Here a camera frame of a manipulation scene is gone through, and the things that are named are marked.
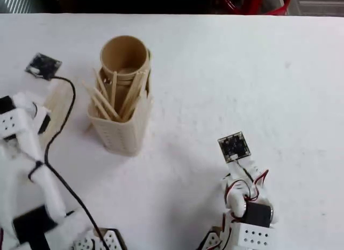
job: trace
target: black electronic component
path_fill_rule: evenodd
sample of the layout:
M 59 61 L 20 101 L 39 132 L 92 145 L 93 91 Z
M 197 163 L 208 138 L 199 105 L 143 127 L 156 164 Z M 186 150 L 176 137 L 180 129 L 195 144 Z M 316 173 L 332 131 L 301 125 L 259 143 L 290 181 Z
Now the black electronic component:
M 218 139 L 218 142 L 226 163 L 251 155 L 242 132 Z
M 26 67 L 25 71 L 36 78 L 50 81 L 62 65 L 61 61 L 37 53 Z
M 0 115 L 15 109 L 16 106 L 10 96 L 0 98 Z
M 270 227 L 271 207 L 268 205 L 246 202 L 245 214 L 240 222 L 260 227 Z
M 45 233 L 57 224 L 52 221 L 45 206 L 40 206 L 13 220 L 17 238 L 20 244 L 28 242 L 32 249 L 50 249 Z

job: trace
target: black wire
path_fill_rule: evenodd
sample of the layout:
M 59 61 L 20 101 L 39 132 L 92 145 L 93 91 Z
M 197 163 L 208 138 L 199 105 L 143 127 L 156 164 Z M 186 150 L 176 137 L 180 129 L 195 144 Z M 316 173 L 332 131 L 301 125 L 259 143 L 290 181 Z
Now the black wire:
M 49 163 L 49 159 L 48 159 L 48 155 L 49 155 L 49 149 L 50 149 L 50 146 L 52 145 L 53 141 L 56 139 L 56 137 L 62 132 L 63 128 L 65 127 L 66 125 L 66 122 L 70 116 L 70 113 L 73 109 L 73 106 L 74 106 L 74 103 L 75 103 L 75 97 L 76 97 L 76 91 L 75 91 L 75 87 L 74 87 L 74 84 L 64 78 L 64 77 L 59 77 L 59 76 L 55 76 L 53 77 L 53 79 L 58 79 L 58 80 L 63 80 L 63 81 L 66 81 L 70 84 L 72 90 L 73 90 L 73 99 L 71 100 L 71 104 L 69 106 L 69 109 L 68 109 L 68 112 L 66 114 L 66 117 L 64 118 L 64 121 L 61 125 L 61 128 L 60 130 L 58 130 L 54 136 L 51 138 L 51 140 L 48 142 L 47 144 L 47 147 L 45 149 L 45 152 L 44 152 L 44 162 L 45 162 L 45 165 L 51 170 L 51 172 L 54 173 L 54 175 L 61 181 L 61 183 L 63 184 L 63 186 L 70 192 L 70 194 L 76 199 L 76 201 L 80 204 L 80 206 L 82 207 L 82 209 L 85 211 L 86 215 L 88 216 L 88 218 L 90 219 L 90 221 L 92 222 L 93 224 L 93 227 L 95 228 L 95 230 L 97 231 L 101 241 L 103 242 L 103 245 L 105 247 L 106 250 L 110 250 L 108 245 L 106 244 L 105 240 L 104 240 L 104 237 L 98 227 L 98 225 L 96 224 L 95 220 L 93 219 L 91 213 L 89 212 L 89 210 L 87 209 L 87 207 L 85 206 L 85 204 L 82 202 L 82 200 L 80 199 L 80 197 L 73 191 L 73 189 L 69 186 L 69 184 L 63 179 L 63 177 L 52 167 L 52 165 Z
M 248 176 L 248 178 L 249 178 L 252 182 L 254 182 L 252 176 L 251 176 L 250 173 L 246 170 L 246 168 L 244 168 L 242 165 L 240 165 L 239 162 L 238 162 L 238 160 L 236 160 L 235 162 L 236 162 L 236 163 L 239 165 L 239 167 L 245 172 L 245 174 Z

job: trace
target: popsicle stick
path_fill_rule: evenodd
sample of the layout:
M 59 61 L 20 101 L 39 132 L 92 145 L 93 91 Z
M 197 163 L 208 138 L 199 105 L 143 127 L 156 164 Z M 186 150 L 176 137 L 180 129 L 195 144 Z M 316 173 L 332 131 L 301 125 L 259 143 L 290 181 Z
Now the popsicle stick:
M 93 88 L 94 92 L 97 94 L 97 96 L 101 99 L 102 103 L 105 105 L 107 110 L 109 110 L 112 115 L 115 117 L 115 121 L 122 122 L 121 117 L 117 114 L 116 110 L 110 105 L 110 103 L 105 99 L 105 97 L 101 94 L 99 90 L 96 88 Z
M 140 89 L 140 96 L 143 95 L 144 91 L 146 90 L 146 85 L 147 85 L 147 81 L 148 81 L 148 77 L 151 74 L 151 70 L 149 71 L 145 71 L 145 75 L 142 78 L 140 85 L 139 85 L 139 89 Z
M 112 89 L 111 89 L 111 106 L 114 109 L 114 101 L 116 99 L 116 87 L 117 87 L 117 72 L 113 72 Z
M 139 100 L 141 99 L 141 97 L 137 97 L 136 100 L 133 102 L 133 104 L 130 106 L 130 108 L 128 109 L 128 111 L 126 111 L 123 115 L 123 121 L 127 122 L 130 118 L 130 116 L 132 115 L 132 113 L 134 112 L 136 105 L 138 104 Z
M 127 93 L 127 96 L 125 97 L 123 101 L 123 105 L 119 111 L 119 115 L 122 117 L 124 115 L 124 112 L 126 112 L 126 108 L 130 108 L 130 103 L 133 101 L 134 95 L 138 91 L 138 86 L 140 84 L 141 78 L 142 78 L 143 72 L 137 72 L 133 83 L 131 84 L 129 91 Z
M 94 93 L 92 92 L 92 90 L 90 88 L 88 88 L 84 83 L 82 83 L 86 89 L 86 91 L 88 92 L 88 94 L 90 95 L 91 99 L 93 100 L 94 105 L 99 109 L 99 111 L 101 112 L 101 114 L 105 117 L 106 120 L 111 120 L 110 116 L 108 115 L 108 113 L 106 113 L 105 109 L 103 108 L 102 104 L 99 102 L 99 100 L 95 97 Z
M 93 68 L 93 71 L 95 72 L 95 75 L 97 77 L 97 82 L 99 84 L 99 87 L 100 87 L 104 97 L 106 98 L 107 101 L 109 101 L 108 92 L 106 91 L 105 85 L 104 85 L 99 73 L 95 70 L 95 68 Z
M 85 86 L 86 89 L 91 90 L 91 91 L 92 91 L 92 90 L 94 91 L 94 93 L 99 97 L 99 99 L 100 99 L 101 102 L 104 104 L 104 106 L 107 108 L 107 110 L 108 110 L 109 112 L 111 112 L 111 114 L 114 116 L 115 121 L 119 121 L 119 122 L 122 121 L 121 117 L 116 113 L 115 109 L 110 105 L 110 103 L 105 99 L 105 97 L 102 95 L 102 93 L 101 93 L 99 90 L 97 90 L 97 89 L 94 88 L 94 87 L 91 88 L 91 87 L 87 86 L 87 85 L 85 84 L 85 82 L 82 82 L 82 84 Z

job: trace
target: red object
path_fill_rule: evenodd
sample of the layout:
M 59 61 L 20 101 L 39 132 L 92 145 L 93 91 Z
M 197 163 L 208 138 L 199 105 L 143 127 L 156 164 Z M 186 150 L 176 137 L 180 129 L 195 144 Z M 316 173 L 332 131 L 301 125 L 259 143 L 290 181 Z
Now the red object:
M 263 0 L 243 0 L 241 8 L 237 8 L 231 0 L 221 0 L 228 12 L 233 15 L 256 15 Z M 283 0 L 284 5 L 281 8 L 264 13 L 264 15 L 285 15 L 286 9 L 290 3 L 290 0 Z

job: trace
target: wire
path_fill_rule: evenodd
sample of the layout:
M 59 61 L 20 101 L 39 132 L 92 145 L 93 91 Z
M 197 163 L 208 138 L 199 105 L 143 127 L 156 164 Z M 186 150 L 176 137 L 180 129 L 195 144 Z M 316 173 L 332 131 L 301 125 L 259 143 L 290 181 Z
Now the wire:
M 221 243 L 222 243 L 222 241 L 218 242 L 218 243 L 217 243 L 216 245 L 214 245 L 214 246 L 208 247 L 206 250 L 214 250 L 214 249 L 216 249 L 217 247 L 219 247 L 219 246 L 221 245 Z
M 253 183 L 254 180 L 253 180 L 252 176 L 250 175 L 250 173 L 246 170 L 246 168 L 244 168 L 242 165 L 240 165 L 238 160 L 235 160 L 235 162 L 239 165 L 239 167 L 245 172 L 245 174 L 248 176 L 248 178 Z
M 4 230 L 0 228 L 0 250 L 2 250 L 2 243 L 4 242 Z
M 268 169 L 265 170 L 263 174 L 261 174 L 259 177 L 256 178 L 256 180 L 254 181 L 254 184 L 257 184 L 258 181 L 259 181 L 261 178 L 263 178 L 263 185 L 264 185 L 264 181 L 265 181 L 265 178 L 267 177 L 268 173 L 269 173 L 269 170 L 268 170 Z
M 228 194 L 230 193 L 231 189 L 235 186 L 235 184 L 238 182 L 244 182 L 245 183 L 245 185 L 247 186 L 248 192 L 249 192 L 248 199 L 251 199 L 251 190 L 250 190 L 248 183 L 243 179 L 239 179 L 239 180 L 234 181 L 229 187 L 226 188 L 226 190 L 225 190 L 225 203 L 226 204 L 227 204 Z
M 54 136 L 51 138 L 51 140 L 47 144 L 47 147 L 46 147 L 45 152 L 44 152 L 44 162 L 45 162 L 45 165 L 51 170 L 51 172 L 54 173 L 54 175 L 61 181 L 63 186 L 70 192 L 70 194 L 80 204 L 80 206 L 82 207 L 82 209 L 85 211 L 86 215 L 88 216 L 88 218 L 92 222 L 93 227 L 95 228 L 96 232 L 99 235 L 99 238 L 103 242 L 103 245 L 104 245 L 105 249 L 106 250 L 110 250 L 108 245 L 106 244 L 106 242 L 104 240 L 104 237 L 103 237 L 103 235 L 102 235 L 98 225 L 96 224 L 95 220 L 93 219 L 91 213 L 89 212 L 89 210 L 87 209 L 85 204 L 82 202 L 80 197 L 73 191 L 73 189 L 69 186 L 69 184 L 63 179 L 63 177 L 49 163 L 49 159 L 48 159 L 49 149 L 50 149 L 52 143 L 54 142 L 54 140 L 56 139 L 56 137 L 59 136 L 59 134 L 62 132 L 63 128 L 65 127 L 66 122 L 67 122 L 67 120 L 68 120 L 68 118 L 69 118 L 69 116 L 71 114 L 72 109 L 73 109 L 73 106 L 74 106 L 74 103 L 75 103 L 75 97 L 76 97 L 76 90 L 75 90 L 74 84 L 70 80 L 68 80 L 68 79 L 66 79 L 64 77 L 59 77 L 59 76 L 55 76 L 55 77 L 53 77 L 53 79 L 58 79 L 58 80 L 63 80 L 63 81 L 68 82 L 70 84 L 72 90 L 73 90 L 73 98 L 71 100 L 71 104 L 69 106 L 68 112 L 66 114 L 66 117 L 64 118 L 64 121 L 63 121 L 60 129 L 54 134 Z
M 259 189 L 258 189 L 258 187 L 257 187 L 257 183 L 258 183 L 258 181 L 260 180 L 260 179 L 263 179 L 263 183 L 262 183 L 262 187 L 264 186 L 264 181 L 265 181 L 265 178 L 267 177 L 267 174 L 269 173 L 269 170 L 267 169 L 263 174 L 261 174 L 259 177 L 257 177 L 256 179 L 255 179 L 255 181 L 253 182 L 253 184 L 255 185 L 255 187 L 256 187 L 256 191 L 257 191 L 257 194 L 256 194 L 256 196 L 255 197 L 253 197 L 253 198 L 251 198 L 250 199 L 250 201 L 256 201 L 257 199 L 258 199 L 258 197 L 259 197 Z
M 227 238 L 227 240 L 226 240 L 226 244 L 225 244 L 225 246 L 222 248 L 222 250 L 225 250 L 225 249 L 226 249 L 227 244 L 228 244 L 228 242 L 229 242 L 229 240 L 230 240 L 230 238 L 231 238 L 231 234 L 232 234 L 232 229 L 230 228 L 230 234 L 228 235 L 228 238 Z

